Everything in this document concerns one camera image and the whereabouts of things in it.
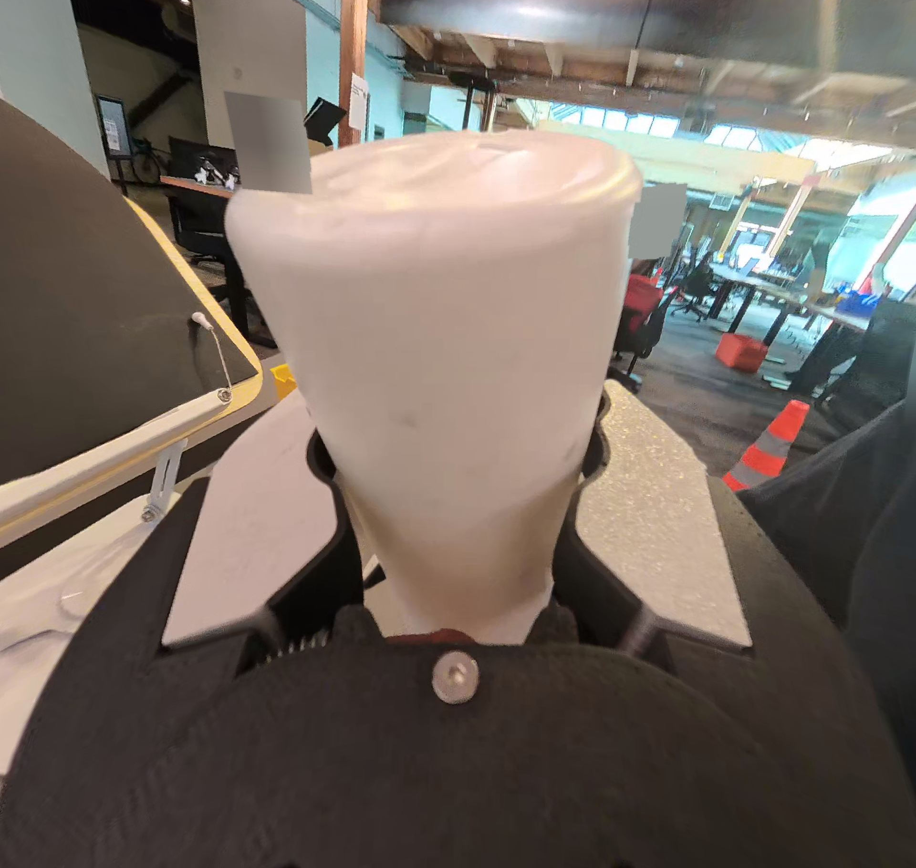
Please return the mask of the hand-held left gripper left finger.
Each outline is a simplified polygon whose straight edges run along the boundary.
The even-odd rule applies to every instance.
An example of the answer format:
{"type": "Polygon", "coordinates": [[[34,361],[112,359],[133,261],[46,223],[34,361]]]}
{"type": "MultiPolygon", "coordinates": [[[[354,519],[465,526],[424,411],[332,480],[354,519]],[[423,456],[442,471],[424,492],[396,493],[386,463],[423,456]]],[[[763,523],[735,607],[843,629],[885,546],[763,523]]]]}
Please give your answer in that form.
{"type": "Polygon", "coordinates": [[[210,476],[162,643],[252,630],[286,647],[362,605],[362,560],[336,468],[301,396],[237,439],[210,476]]]}

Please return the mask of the white bottle with black cap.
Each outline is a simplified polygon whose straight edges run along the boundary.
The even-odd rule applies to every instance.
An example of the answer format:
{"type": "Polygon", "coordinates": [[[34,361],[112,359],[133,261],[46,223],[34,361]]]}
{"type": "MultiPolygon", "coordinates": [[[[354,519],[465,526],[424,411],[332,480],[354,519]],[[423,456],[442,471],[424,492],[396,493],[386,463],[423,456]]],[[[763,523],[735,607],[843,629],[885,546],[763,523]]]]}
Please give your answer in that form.
{"type": "Polygon", "coordinates": [[[603,393],[644,182],[556,132],[446,132],[243,187],[228,239],[408,633],[520,645],[603,393]]]}

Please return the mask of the red storage box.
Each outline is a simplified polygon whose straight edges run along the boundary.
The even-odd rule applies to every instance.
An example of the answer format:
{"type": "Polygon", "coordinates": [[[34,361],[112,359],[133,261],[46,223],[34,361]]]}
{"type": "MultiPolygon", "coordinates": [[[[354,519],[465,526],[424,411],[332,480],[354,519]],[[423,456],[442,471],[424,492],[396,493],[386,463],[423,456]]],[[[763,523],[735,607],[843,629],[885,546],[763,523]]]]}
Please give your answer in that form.
{"type": "Polygon", "coordinates": [[[722,334],[715,357],[723,366],[737,372],[755,374],[768,357],[770,347],[749,335],[725,332],[722,334]]]}

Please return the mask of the black wall sign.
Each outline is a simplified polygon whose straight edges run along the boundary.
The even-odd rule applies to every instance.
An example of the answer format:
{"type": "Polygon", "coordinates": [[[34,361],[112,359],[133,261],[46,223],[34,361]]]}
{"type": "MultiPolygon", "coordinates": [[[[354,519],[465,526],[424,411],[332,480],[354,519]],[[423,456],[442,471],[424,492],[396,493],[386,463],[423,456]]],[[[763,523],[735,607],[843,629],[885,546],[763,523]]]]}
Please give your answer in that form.
{"type": "Polygon", "coordinates": [[[134,146],[127,120],[125,103],[111,96],[96,94],[102,142],[110,160],[129,160],[134,156],[134,146]]]}

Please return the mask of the red office chair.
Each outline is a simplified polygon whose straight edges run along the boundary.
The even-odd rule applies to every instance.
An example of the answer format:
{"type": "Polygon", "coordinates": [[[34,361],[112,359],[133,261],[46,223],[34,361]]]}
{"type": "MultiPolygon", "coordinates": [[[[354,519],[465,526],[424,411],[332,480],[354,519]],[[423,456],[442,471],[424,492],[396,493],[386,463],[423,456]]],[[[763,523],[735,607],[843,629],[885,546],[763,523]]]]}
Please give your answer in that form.
{"type": "Polygon", "coordinates": [[[607,377],[638,393],[642,380],[635,375],[636,362],[647,359],[658,345],[677,287],[665,290],[651,279],[632,274],[627,281],[620,323],[614,339],[612,363],[607,377]]]}

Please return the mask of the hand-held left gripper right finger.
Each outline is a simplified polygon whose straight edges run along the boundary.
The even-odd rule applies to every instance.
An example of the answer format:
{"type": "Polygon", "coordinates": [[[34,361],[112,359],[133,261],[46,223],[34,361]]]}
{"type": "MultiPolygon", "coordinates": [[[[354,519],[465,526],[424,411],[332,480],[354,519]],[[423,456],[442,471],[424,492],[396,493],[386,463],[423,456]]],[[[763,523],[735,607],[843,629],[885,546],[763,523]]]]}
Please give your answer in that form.
{"type": "Polygon", "coordinates": [[[552,572],[596,645],[647,653],[670,635],[752,647],[704,465],[619,382],[604,385],[552,572]]]}

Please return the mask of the orange traffic cone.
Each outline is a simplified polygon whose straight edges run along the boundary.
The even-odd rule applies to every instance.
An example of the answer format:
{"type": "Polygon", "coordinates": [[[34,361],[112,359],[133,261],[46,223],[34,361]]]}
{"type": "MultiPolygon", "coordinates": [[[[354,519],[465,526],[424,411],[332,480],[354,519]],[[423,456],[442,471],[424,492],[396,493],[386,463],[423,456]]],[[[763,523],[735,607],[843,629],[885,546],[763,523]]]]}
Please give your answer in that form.
{"type": "Polygon", "coordinates": [[[778,477],[784,469],[789,451],[810,412],[810,405],[792,400],[751,444],[723,476],[733,491],[758,487],[778,477]]]}

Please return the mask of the wooden post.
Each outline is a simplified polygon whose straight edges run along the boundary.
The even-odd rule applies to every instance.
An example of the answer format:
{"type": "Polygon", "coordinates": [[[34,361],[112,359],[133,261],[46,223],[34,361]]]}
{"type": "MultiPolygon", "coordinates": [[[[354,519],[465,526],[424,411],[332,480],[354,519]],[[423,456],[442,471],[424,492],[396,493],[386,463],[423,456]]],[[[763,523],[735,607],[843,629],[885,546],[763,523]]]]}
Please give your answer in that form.
{"type": "Polygon", "coordinates": [[[364,78],[365,42],[368,25],[368,0],[341,0],[339,57],[339,101],[347,113],[338,126],[338,148],[343,149],[362,141],[363,131],[354,127],[354,114],[362,114],[351,105],[353,78],[364,78]]]}

